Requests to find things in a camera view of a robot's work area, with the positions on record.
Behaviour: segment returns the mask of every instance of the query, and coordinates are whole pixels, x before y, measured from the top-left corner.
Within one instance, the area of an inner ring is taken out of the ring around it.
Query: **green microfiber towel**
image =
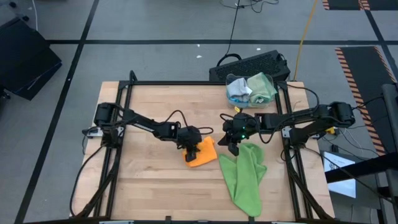
[[[276,94],[275,88],[268,78],[262,73],[248,78],[248,87],[252,90],[250,94],[250,103],[269,102]]]
[[[220,154],[220,166],[232,201],[250,217],[261,214],[259,184],[267,172],[263,150],[252,143],[239,145],[238,158]]]

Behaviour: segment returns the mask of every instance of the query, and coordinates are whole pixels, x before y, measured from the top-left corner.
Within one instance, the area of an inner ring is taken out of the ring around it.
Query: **gray floor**
[[[18,13],[30,16],[30,1],[16,1]],[[235,1],[225,0],[233,5]],[[235,39],[299,40],[312,0],[280,0],[264,5],[261,14],[246,8],[239,11]],[[49,40],[78,40],[93,0],[36,1],[39,32]],[[386,40],[398,40],[397,11],[372,12]],[[0,7],[0,23],[14,15]],[[234,10],[216,0],[100,0],[91,25],[89,40],[228,39]],[[310,25],[308,40],[377,40],[364,11],[326,11],[319,1]],[[17,96],[0,111],[0,223],[12,223],[32,174],[49,128],[62,86],[76,51],[76,45],[51,45],[63,66],[41,92],[27,101]],[[81,165],[81,130],[92,121],[101,82],[126,79],[133,69],[139,80],[207,80],[226,52],[227,45],[85,45],[65,100],[25,222],[68,217],[68,201]],[[335,54],[334,45],[305,45],[298,68],[298,80],[319,94],[321,103],[346,101],[355,105]],[[298,45],[232,45],[231,51],[249,57],[269,50],[283,53],[293,71]],[[398,60],[398,46],[389,46]],[[312,105],[315,99],[308,95]],[[356,113],[356,125],[363,121]],[[365,128],[351,131],[361,146],[373,149]],[[374,154],[349,145],[339,146],[364,157]],[[330,146],[319,141],[324,150]],[[336,216],[349,221],[351,205],[333,200]],[[372,223],[377,223],[373,211]],[[354,207],[353,221],[370,222],[368,208]]]

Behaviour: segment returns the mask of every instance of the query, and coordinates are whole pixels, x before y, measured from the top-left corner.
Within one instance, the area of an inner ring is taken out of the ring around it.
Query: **orange cloth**
[[[217,159],[217,152],[214,148],[214,143],[215,141],[210,136],[205,137],[201,143],[197,144],[197,148],[200,150],[200,152],[197,152],[197,158],[191,162],[185,162],[187,166],[196,167]],[[187,150],[184,149],[184,151],[182,151],[182,157],[184,160],[186,154]]]

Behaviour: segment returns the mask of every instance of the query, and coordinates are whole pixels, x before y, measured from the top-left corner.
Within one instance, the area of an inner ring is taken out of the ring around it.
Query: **wooden table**
[[[303,86],[303,83],[290,83]],[[118,82],[104,82],[98,103],[115,102]],[[132,88],[130,109],[153,118],[165,120],[174,110],[182,110],[188,125],[210,126],[211,137],[218,141],[224,136],[220,113],[234,115],[228,107],[225,86],[166,86],[138,85]],[[126,90],[121,105],[124,105]],[[308,108],[305,90],[289,87],[294,111]],[[265,109],[244,110],[245,113],[276,113],[275,103]],[[179,115],[171,121],[180,121]],[[247,140],[262,147],[264,164],[268,167],[259,188],[262,198],[262,213],[256,221],[294,221],[286,165],[280,159],[283,149],[280,133],[269,144],[260,142],[258,135]],[[86,148],[89,157],[100,146],[100,138],[90,139]],[[217,152],[232,157],[226,146],[216,144]],[[318,150],[316,140],[308,140],[307,147]],[[85,167],[76,188],[73,209],[82,210],[98,188],[104,160],[103,149]],[[334,217],[321,158],[313,152],[301,150],[303,166],[309,191]],[[125,220],[221,220],[247,221],[248,216],[231,201],[218,160],[196,168],[185,165],[181,151],[172,142],[161,142],[151,133],[128,126],[123,142],[120,170],[113,203],[112,219]],[[301,216],[305,217],[302,194],[297,188]],[[101,214],[104,214],[108,193],[104,194]]]

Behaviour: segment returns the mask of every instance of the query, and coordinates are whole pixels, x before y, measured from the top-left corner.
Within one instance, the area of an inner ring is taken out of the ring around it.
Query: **black case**
[[[209,81],[225,81],[230,73],[240,77],[251,77],[263,72],[274,81],[284,81],[290,74],[285,58],[273,50],[253,57],[227,63],[209,70]]]
[[[15,18],[0,27],[0,85],[31,100],[62,62],[35,30]]]

